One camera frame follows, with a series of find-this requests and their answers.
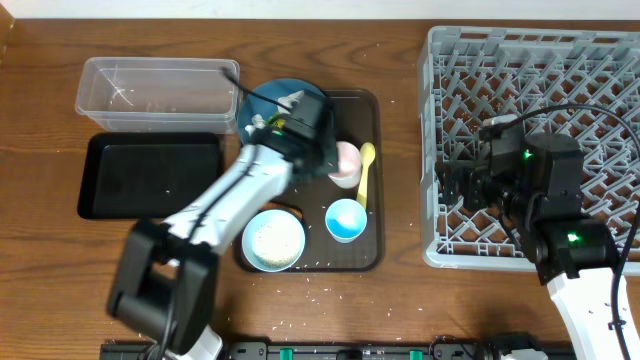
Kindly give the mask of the yellow green snack wrapper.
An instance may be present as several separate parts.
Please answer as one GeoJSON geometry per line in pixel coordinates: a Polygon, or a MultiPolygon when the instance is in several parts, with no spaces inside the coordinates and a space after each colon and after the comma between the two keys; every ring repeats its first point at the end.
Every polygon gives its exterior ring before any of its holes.
{"type": "Polygon", "coordinates": [[[268,120],[267,124],[270,127],[275,127],[275,128],[278,128],[278,129],[282,129],[284,124],[285,124],[285,122],[286,122],[286,119],[284,117],[282,117],[280,115],[274,115],[268,120]]]}

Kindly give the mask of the pink plastic cup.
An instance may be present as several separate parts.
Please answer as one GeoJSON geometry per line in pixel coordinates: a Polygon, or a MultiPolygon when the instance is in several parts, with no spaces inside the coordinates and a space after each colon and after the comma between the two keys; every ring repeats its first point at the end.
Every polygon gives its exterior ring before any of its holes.
{"type": "Polygon", "coordinates": [[[362,159],[359,149],[346,141],[338,141],[338,171],[328,177],[340,188],[351,189],[356,187],[361,178],[362,159]]]}

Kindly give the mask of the white tissue long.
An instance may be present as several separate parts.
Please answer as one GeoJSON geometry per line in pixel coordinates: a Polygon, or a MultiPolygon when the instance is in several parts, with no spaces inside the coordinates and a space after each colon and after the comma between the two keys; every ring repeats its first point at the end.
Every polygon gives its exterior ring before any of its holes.
{"type": "Polygon", "coordinates": [[[248,136],[251,136],[256,129],[263,129],[267,125],[268,122],[260,114],[255,114],[251,118],[250,124],[245,126],[245,131],[248,136]]]}

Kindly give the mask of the blue plastic cup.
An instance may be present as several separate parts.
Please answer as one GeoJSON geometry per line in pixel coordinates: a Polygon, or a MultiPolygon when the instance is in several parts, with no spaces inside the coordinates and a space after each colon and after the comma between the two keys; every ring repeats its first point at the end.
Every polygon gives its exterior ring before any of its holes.
{"type": "Polygon", "coordinates": [[[333,202],[325,214],[325,226],[331,237],[339,243],[351,243],[366,229],[365,209],[353,199],[333,202]]]}

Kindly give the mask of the white rice pile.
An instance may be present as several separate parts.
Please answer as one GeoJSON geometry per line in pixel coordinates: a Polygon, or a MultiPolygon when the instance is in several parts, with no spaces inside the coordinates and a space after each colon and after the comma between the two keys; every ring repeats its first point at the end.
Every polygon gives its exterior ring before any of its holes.
{"type": "Polygon", "coordinates": [[[255,256],[271,268],[290,264],[300,249],[300,234],[296,228],[278,223],[259,226],[252,240],[255,256]]]}

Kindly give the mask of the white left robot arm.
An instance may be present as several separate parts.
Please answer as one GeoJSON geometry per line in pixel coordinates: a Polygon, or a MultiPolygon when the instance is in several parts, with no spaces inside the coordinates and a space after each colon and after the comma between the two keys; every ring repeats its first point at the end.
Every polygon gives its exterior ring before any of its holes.
{"type": "Polygon", "coordinates": [[[219,258],[265,204],[299,180],[337,169],[334,116],[315,91],[253,131],[235,163],[179,212],[128,233],[107,313],[154,341],[143,359],[214,359],[221,342],[209,321],[219,258]]]}

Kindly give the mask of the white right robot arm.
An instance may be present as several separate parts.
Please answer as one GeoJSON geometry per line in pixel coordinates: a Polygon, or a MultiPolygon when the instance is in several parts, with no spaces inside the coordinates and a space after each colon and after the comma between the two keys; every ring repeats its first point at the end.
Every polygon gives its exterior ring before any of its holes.
{"type": "Polygon", "coordinates": [[[579,359],[635,359],[639,335],[628,313],[626,250],[606,223],[585,214],[584,154],[566,134],[525,134],[517,121],[480,130],[484,161],[435,166],[446,204],[494,208],[507,237],[534,264],[579,359]]]}

